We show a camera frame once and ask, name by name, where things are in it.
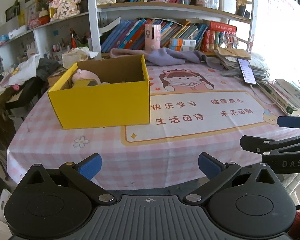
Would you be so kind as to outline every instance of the blue gripper pad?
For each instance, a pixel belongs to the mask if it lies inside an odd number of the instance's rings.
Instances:
[[[208,179],[213,179],[225,169],[225,165],[223,163],[207,153],[201,153],[199,155],[198,165],[200,171],[206,175]]]
[[[300,128],[300,116],[279,116],[277,124],[280,127]]]
[[[76,165],[77,171],[87,178],[92,178],[101,170],[102,159],[98,153],[94,153]]]

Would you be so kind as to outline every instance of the cardboard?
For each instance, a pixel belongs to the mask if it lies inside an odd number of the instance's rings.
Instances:
[[[78,68],[110,84],[73,89],[71,77]],[[77,62],[48,96],[63,129],[150,123],[149,76],[143,55]]]
[[[244,49],[218,48],[218,52],[224,57],[251,59],[251,55],[249,55]]]

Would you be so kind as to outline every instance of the flower illustration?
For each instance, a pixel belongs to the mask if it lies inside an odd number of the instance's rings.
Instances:
[[[87,143],[89,143],[89,140],[85,140],[84,136],[81,136],[80,139],[75,139],[74,140],[73,147],[74,148],[77,148],[77,147],[83,148],[84,145],[87,144]]]

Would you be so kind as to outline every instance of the pink container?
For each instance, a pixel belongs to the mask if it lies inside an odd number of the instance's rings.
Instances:
[[[145,27],[145,50],[152,51],[160,49],[161,42],[161,25],[146,24]]]

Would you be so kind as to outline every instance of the plastic bag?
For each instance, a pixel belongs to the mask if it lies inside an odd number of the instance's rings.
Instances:
[[[86,61],[90,58],[94,58],[98,55],[98,52],[90,51],[87,47],[75,48],[71,51],[62,54],[63,67],[69,69],[72,65],[78,61]]]

